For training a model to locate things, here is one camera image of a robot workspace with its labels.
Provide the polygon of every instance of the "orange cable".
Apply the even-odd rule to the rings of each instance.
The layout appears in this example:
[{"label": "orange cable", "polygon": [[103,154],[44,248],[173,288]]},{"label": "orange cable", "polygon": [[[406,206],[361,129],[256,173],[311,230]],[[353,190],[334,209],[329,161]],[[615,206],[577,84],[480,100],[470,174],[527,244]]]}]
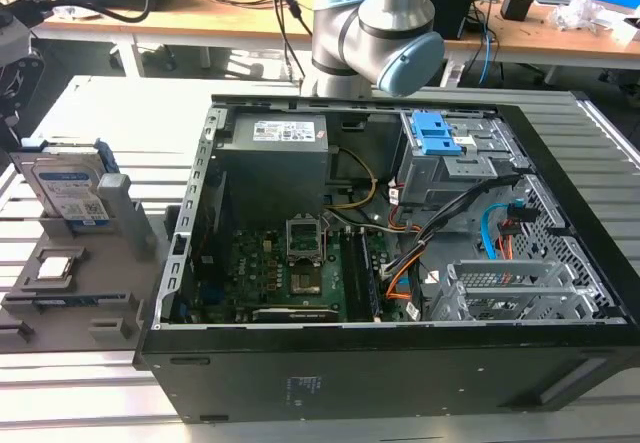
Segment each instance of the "orange cable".
[{"label": "orange cable", "polygon": [[402,293],[393,293],[394,288],[396,287],[396,285],[398,284],[398,280],[400,279],[400,277],[404,274],[405,271],[407,271],[408,268],[411,267],[411,265],[413,265],[415,263],[415,261],[420,258],[422,256],[422,253],[424,253],[424,251],[421,251],[420,253],[418,253],[417,255],[415,255],[413,258],[411,258],[401,269],[400,271],[398,271],[398,273],[396,273],[396,276],[393,277],[393,280],[391,280],[391,284],[389,285],[389,288],[387,288],[387,293],[386,293],[386,297],[389,298],[391,295],[401,295]]}]

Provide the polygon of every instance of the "wooden desk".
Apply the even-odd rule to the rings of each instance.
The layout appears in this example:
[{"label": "wooden desk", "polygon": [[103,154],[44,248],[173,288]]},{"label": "wooden desk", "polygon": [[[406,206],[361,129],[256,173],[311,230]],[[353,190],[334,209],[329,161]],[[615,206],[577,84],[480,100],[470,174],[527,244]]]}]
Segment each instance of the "wooden desk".
[{"label": "wooden desk", "polygon": [[[310,6],[312,0],[299,0]],[[489,5],[479,5],[486,13]],[[506,21],[500,16],[500,3],[491,10],[490,27],[500,40],[499,62],[519,62],[561,66],[640,69],[640,42],[618,45],[608,31],[560,32],[546,21],[551,8],[532,5],[524,22]],[[312,12],[303,9],[311,26]],[[310,38],[285,10],[287,34],[296,49],[310,49]],[[142,76],[137,44],[163,43],[199,47],[239,49],[280,49],[282,40],[272,9],[236,8],[211,0],[165,0],[160,11],[152,12],[142,23],[128,25],[108,18],[65,21],[53,18],[35,30],[41,38],[117,43],[128,76]],[[455,86],[465,63],[480,45],[477,34],[446,42],[448,64],[443,86]]]}]

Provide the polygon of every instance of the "black cable on desk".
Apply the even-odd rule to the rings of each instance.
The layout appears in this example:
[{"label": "black cable on desk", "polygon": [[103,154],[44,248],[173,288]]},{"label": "black cable on desk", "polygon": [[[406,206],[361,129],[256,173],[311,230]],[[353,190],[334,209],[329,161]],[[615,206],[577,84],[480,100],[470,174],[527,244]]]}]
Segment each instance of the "black cable on desk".
[{"label": "black cable on desk", "polygon": [[497,49],[494,52],[493,58],[491,60],[491,67],[489,69],[489,74],[492,71],[492,68],[494,67],[494,63],[496,61],[496,57],[498,56],[498,53],[500,52],[500,39],[498,38],[498,35],[496,34],[496,32],[489,27],[489,16],[491,15],[491,5],[492,5],[492,3],[491,3],[491,1],[489,2],[489,11],[485,15],[482,12],[482,10],[480,10],[476,6],[476,1],[482,1],[482,0],[474,0],[471,3],[470,10],[473,11],[474,15],[467,15],[467,21],[480,26],[480,28],[482,30],[481,38],[480,38],[480,47],[478,48],[478,50],[473,55],[473,58],[471,59],[471,62],[463,70],[462,75],[460,75],[460,79],[461,80],[463,78],[465,78],[469,74],[469,72],[471,71],[471,67],[474,65],[474,63],[478,59],[478,55],[480,54],[480,52],[484,48],[485,40],[487,39],[487,36],[489,34],[493,37],[493,40],[495,41],[496,46],[497,46]]},{"label": "black cable on desk", "polygon": [[284,41],[284,44],[286,46],[286,48],[288,48],[289,52],[291,53],[291,56],[293,57],[293,60],[296,62],[296,65],[298,66],[298,69],[300,70],[300,74],[302,74],[302,77],[304,78],[306,75],[304,73],[304,70],[302,69],[302,65],[300,64],[300,61],[298,60],[298,57],[296,56],[295,51],[293,51],[293,48],[291,47],[291,43],[289,43],[289,38],[287,38],[287,32],[285,31],[284,28],[284,21],[283,19],[280,18],[280,13],[278,13],[278,5],[274,4],[274,11],[276,14],[276,19],[278,20],[278,26],[280,27],[280,34],[282,35],[282,39]]},{"label": "black cable on desk", "polygon": [[300,5],[296,0],[285,0],[287,2],[287,6],[289,7],[289,11],[291,12],[291,16],[293,16],[296,20],[300,22],[302,27],[305,29],[309,36],[313,36],[313,32],[309,29],[307,24],[304,22],[302,18],[302,10],[300,9]]},{"label": "black cable on desk", "polygon": [[111,10],[103,8],[101,6],[96,6],[92,3],[85,3],[82,1],[75,0],[56,0],[56,1],[45,1],[41,2],[41,5],[46,7],[47,9],[57,8],[59,6],[77,6],[78,8],[84,8],[85,10],[95,11],[96,13],[100,13],[101,15],[108,16],[109,18],[113,18],[114,20],[122,21],[124,23],[140,23],[144,20],[149,13],[151,12],[151,0],[145,0],[144,2],[144,10],[138,16],[123,16],[118,13],[115,13]]}]

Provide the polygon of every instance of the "white label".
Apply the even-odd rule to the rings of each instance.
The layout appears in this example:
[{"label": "white label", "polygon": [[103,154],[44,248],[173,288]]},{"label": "white label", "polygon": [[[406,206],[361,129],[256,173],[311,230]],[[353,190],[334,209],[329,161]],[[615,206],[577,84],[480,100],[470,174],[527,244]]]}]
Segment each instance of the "white label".
[{"label": "white label", "polygon": [[93,182],[86,173],[42,172],[38,180],[65,220],[95,225],[109,219],[102,201],[91,192]]},{"label": "white label", "polygon": [[420,311],[413,306],[413,303],[409,302],[407,303],[407,307],[405,308],[405,311],[407,312],[407,315],[409,315],[409,318],[411,318],[413,321],[418,321],[418,316],[420,316]]},{"label": "white label", "polygon": [[427,285],[433,285],[434,283],[440,283],[440,272],[438,270],[430,271],[425,278],[424,282]]},{"label": "white label", "polygon": [[253,141],[316,141],[313,121],[258,121],[253,125]]}]

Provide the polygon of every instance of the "wire bundle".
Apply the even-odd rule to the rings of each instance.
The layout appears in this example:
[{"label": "wire bundle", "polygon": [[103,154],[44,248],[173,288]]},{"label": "wire bundle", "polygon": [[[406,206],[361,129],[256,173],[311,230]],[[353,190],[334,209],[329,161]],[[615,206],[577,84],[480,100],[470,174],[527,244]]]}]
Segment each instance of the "wire bundle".
[{"label": "wire bundle", "polygon": [[[482,68],[482,74],[480,76],[480,80],[478,81],[478,85],[482,85],[485,83],[488,77],[490,64],[493,65],[493,63],[495,63],[496,57],[500,52],[500,40],[498,39],[498,35],[496,34],[496,32],[489,27],[489,18],[491,17],[491,9],[493,7],[493,1],[489,0],[489,8],[487,10],[486,15],[478,8],[478,6],[476,5],[476,1],[484,1],[484,0],[474,0],[471,3],[471,10],[473,11],[473,14],[467,15],[467,21],[472,24],[480,25],[480,27],[482,28],[480,47],[473,55],[471,62],[467,65],[467,67],[462,72],[462,75],[460,78],[462,79],[469,74],[469,72],[471,71],[471,67],[478,59],[478,56],[480,55],[480,52],[484,47],[485,48],[484,66]],[[489,59],[491,56],[492,39],[493,41],[495,41],[497,49],[493,54],[493,59],[491,60],[491,63],[489,63]]]},{"label": "wire bundle", "polygon": [[507,176],[501,176],[494,180],[486,180],[477,185],[471,187],[469,190],[460,194],[458,197],[451,200],[438,210],[429,221],[422,227],[422,229],[415,236],[413,241],[413,247],[394,259],[385,268],[386,272],[391,272],[394,276],[389,285],[386,296],[387,298],[398,297],[397,293],[394,293],[394,289],[398,283],[400,277],[408,271],[413,264],[420,259],[420,256],[424,253],[424,250],[429,241],[435,236],[435,233],[444,228],[449,220],[465,211],[469,206],[486,191],[492,188],[498,188],[501,186],[512,186],[520,180],[521,175],[512,174]]},{"label": "wire bundle", "polygon": [[118,13],[115,13],[111,10],[103,8],[101,6],[94,5],[92,3],[85,3],[81,1],[74,0],[55,0],[55,1],[46,1],[41,2],[41,5],[46,7],[49,10],[53,8],[57,8],[59,6],[77,6],[78,8],[84,8],[85,10],[95,11],[96,13],[100,13],[102,15],[108,16],[109,18],[113,18],[114,20],[122,21],[124,23],[140,23],[144,19],[149,16],[151,12],[151,3],[150,0],[144,1],[144,10],[138,16],[123,16]]}]

